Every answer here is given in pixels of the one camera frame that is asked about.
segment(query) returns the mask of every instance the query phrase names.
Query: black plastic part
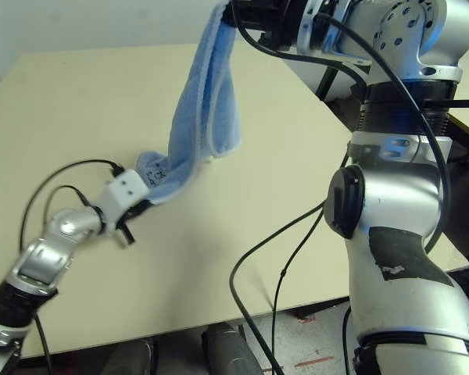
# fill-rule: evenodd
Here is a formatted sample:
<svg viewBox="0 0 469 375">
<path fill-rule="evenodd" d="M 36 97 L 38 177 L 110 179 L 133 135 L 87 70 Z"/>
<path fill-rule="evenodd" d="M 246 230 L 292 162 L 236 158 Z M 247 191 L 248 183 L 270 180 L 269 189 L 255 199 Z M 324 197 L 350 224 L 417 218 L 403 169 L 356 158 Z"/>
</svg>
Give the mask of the black plastic part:
<svg viewBox="0 0 469 375">
<path fill-rule="evenodd" d="M 135 242 L 134 235 L 132 234 L 131 230 L 128 229 L 128 226 L 125 223 L 119 224 L 117 228 L 122 231 L 122 234 L 127 240 L 127 245 L 130 246 Z"/>
<path fill-rule="evenodd" d="M 125 168 L 123 166 L 120 166 L 116 164 L 112 169 L 111 169 L 111 174 L 113 177 L 117 178 L 119 175 L 121 175 L 123 172 L 125 172 Z"/>
<path fill-rule="evenodd" d="M 327 224 L 344 238 L 351 238 L 363 208 L 365 183 L 358 166 L 335 172 L 328 188 L 324 206 Z"/>
<path fill-rule="evenodd" d="M 5 281 L 0 284 L 0 324 L 2 326 L 19 328 L 31 323 L 37 310 L 49 299 L 57 295 L 30 295 Z"/>
<path fill-rule="evenodd" d="M 426 100 L 453 99 L 456 83 L 446 80 L 424 80 L 405 81 L 404 84 L 421 107 L 435 135 L 446 135 L 448 108 L 425 108 L 424 103 Z M 390 82 L 374 84 L 367 88 L 357 130 L 424 135 L 420 121 Z"/>
<path fill-rule="evenodd" d="M 295 44 L 307 0 L 235 0 L 243 26 L 262 31 L 259 43 L 273 50 Z M 233 10 L 226 7 L 222 20 L 235 27 Z"/>
<path fill-rule="evenodd" d="M 375 347 L 357 349 L 353 359 L 353 366 L 356 375 L 381 375 Z"/>
<path fill-rule="evenodd" d="M 469 99 L 461 100 L 426 100 L 425 108 L 469 108 Z"/>
<path fill-rule="evenodd" d="M 375 348 L 378 345 L 386 344 L 409 344 L 409 345 L 426 345 L 425 332 L 413 331 L 397 331 L 397 332 L 382 332 L 380 334 L 370 334 L 360 340 L 362 348 Z M 462 340 L 466 345 L 467 352 L 469 353 L 469 341 Z"/>
<path fill-rule="evenodd" d="M 324 13 L 329 16 L 333 16 L 335 8 L 337 7 L 338 0 L 324 0 L 321 3 L 319 13 Z M 325 36 L 327 35 L 330 23 L 322 18 L 314 17 L 313 20 L 313 31 L 311 33 L 310 48 L 321 49 L 321 45 L 324 42 Z"/>
<path fill-rule="evenodd" d="M 362 347 L 376 346 L 383 344 L 414 344 L 425 345 L 424 332 L 397 331 L 382 332 L 380 334 L 370 334 L 363 337 L 359 344 Z"/>
<path fill-rule="evenodd" d="M 426 255 L 418 234 L 387 227 L 371 227 L 369 245 L 384 280 L 420 278 L 453 287 L 446 273 Z"/>
<path fill-rule="evenodd" d="M 130 207 L 124 215 L 118 220 L 116 223 L 116 228 L 121 230 L 122 234 L 124 235 L 125 239 L 127 240 L 128 245 L 132 245 L 135 242 L 135 238 L 132 235 L 131 230 L 127 226 L 127 221 L 132 220 L 144 213 L 148 208 L 152 207 L 153 204 L 148 200 L 145 199 L 140 201 L 137 205 Z"/>
</svg>

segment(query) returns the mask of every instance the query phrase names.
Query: floor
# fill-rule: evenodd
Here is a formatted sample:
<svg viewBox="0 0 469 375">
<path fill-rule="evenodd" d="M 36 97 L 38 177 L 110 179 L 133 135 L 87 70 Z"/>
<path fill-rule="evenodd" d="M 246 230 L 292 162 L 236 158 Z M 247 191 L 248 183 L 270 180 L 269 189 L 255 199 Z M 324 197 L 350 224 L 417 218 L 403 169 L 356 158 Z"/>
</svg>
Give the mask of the floor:
<svg viewBox="0 0 469 375">
<path fill-rule="evenodd" d="M 342 319 L 348 302 L 298 319 L 293 312 L 277 315 L 276 356 L 287 375 L 345 373 L 342 354 Z M 262 335 L 270 342 L 271 316 L 255 319 Z M 263 369 L 270 373 L 270 365 L 246 323 L 230 322 L 233 327 L 243 326 L 246 340 Z M 202 351 L 201 335 L 205 327 L 184 330 L 154 337 L 159 350 L 158 375 L 208 375 Z M 348 325 L 349 353 L 356 347 L 351 322 Z M 114 346 L 92 348 L 55 357 L 56 375 L 100 374 Z M 21 369 L 15 375 L 45 375 L 45 369 Z"/>
</svg>

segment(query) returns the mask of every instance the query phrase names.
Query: white wall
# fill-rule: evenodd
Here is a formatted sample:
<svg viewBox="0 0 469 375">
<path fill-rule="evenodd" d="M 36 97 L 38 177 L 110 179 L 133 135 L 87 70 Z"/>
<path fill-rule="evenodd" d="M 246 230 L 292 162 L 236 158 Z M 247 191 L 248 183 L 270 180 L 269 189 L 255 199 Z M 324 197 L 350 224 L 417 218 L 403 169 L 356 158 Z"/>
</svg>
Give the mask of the white wall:
<svg viewBox="0 0 469 375">
<path fill-rule="evenodd" d="M 197 42 L 217 1 L 0 0 L 0 80 L 26 52 Z M 316 88 L 324 68 L 289 65 Z"/>
</svg>

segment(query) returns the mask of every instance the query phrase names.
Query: black tape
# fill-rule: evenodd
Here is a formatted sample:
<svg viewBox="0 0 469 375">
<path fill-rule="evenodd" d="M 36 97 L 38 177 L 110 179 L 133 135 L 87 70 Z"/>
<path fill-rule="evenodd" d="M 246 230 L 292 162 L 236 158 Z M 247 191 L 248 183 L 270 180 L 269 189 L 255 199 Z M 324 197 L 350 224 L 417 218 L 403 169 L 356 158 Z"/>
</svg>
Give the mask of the black tape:
<svg viewBox="0 0 469 375">
<path fill-rule="evenodd" d="M 30 295 L 5 281 L 0 284 L 0 324 L 7 327 L 25 327 L 31 323 L 38 308 L 57 295 Z"/>
<path fill-rule="evenodd" d="M 370 250 L 384 280 L 420 278 L 453 286 L 448 275 L 426 256 L 418 234 L 372 227 L 369 235 Z"/>
</svg>

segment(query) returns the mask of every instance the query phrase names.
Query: black cylinder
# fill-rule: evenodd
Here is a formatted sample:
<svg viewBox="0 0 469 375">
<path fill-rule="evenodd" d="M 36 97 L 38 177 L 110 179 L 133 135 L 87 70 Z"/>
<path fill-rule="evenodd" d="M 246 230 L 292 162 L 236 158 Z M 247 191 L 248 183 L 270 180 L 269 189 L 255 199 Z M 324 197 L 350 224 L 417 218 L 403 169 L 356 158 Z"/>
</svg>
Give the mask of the black cylinder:
<svg viewBox="0 0 469 375">
<path fill-rule="evenodd" d="M 20 328 L 31 323 L 38 308 L 54 297 L 52 295 L 30 295 L 5 281 L 0 284 L 0 324 Z"/>
<path fill-rule="evenodd" d="M 408 91 L 422 110 L 436 136 L 446 134 L 448 108 L 425 109 L 424 100 L 453 99 L 456 82 L 426 80 L 404 82 Z M 377 133 L 424 134 L 420 120 L 390 82 L 374 84 L 367 88 L 360 109 L 357 130 Z"/>
</svg>

